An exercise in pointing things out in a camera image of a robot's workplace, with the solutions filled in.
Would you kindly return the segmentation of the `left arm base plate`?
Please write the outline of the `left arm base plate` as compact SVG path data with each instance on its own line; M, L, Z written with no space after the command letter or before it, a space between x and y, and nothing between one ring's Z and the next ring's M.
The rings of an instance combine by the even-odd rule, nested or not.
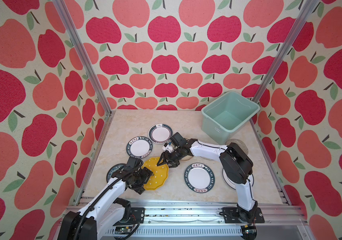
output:
M125 211L123 218L116 222L114 226L126 226L143 224L145 217L145 208L130 208L130 212Z

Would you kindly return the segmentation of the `yellow polka dot plate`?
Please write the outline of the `yellow polka dot plate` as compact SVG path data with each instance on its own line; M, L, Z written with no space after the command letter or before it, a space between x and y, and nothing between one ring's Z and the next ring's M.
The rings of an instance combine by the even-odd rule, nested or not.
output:
M144 189L146 191L157 190L158 188L162 187L168 179L169 166L166 164L157 166L159 159L159 157L149 158L142 166L142 168L147 168L153 172L153 175L150 177L149 181L144 185Z

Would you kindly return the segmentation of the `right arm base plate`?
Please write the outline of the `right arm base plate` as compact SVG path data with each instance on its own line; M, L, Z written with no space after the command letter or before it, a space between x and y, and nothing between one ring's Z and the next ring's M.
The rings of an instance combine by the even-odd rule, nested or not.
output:
M224 218L226 224L265 223L264 215L260 208L253 208L251 211L240 210L237 207L222 208L219 214Z

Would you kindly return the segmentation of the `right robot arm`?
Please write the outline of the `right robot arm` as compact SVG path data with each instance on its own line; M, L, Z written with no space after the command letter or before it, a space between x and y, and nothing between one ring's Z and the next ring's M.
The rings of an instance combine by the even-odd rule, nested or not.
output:
M235 184L237 192L237 211L242 223L252 223L256 217L258 202L254 200L252 184L253 162L236 143L212 145L197 139L185 139L175 133L163 146L163 153L157 166L167 165L176 168L186 156L201 157L220 162L227 178Z

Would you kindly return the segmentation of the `green rim plate front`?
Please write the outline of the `green rim plate front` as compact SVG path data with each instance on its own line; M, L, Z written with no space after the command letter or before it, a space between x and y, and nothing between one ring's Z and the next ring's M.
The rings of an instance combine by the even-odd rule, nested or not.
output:
M204 194L214 188L216 179L213 171L207 165L193 163L185 169L184 181L191 191Z

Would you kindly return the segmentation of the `green rim plate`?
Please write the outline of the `green rim plate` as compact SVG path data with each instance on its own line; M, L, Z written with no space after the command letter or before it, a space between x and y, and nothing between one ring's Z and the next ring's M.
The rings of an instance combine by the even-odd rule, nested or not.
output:
M204 194L214 188L216 179L213 171L207 165L193 163L185 169L184 181L191 191Z
M143 159L153 150L153 142L144 136L131 139L126 146L126 152L130 157Z
M173 135L173 130L166 124L156 124L150 128L148 135L153 143L164 144Z

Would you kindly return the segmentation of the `green rim plate back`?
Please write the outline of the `green rim plate back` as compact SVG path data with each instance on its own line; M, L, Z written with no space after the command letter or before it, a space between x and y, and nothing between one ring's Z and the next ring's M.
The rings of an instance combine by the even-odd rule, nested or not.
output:
M166 124L156 124L150 128L148 135L153 143L164 144L173 135L173 130Z

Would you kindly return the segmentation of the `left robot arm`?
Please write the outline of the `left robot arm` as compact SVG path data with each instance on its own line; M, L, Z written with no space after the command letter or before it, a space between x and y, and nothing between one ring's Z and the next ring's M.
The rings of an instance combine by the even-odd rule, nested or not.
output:
M132 213L131 202L120 196L127 190L138 194L145 191L153 172L143 166L141 159L130 157L126 164L110 169L110 179L99 194L78 212L68 212L62 220L59 240L100 240L114 225L134 223L134 229L127 231L123 240L129 238L140 222Z

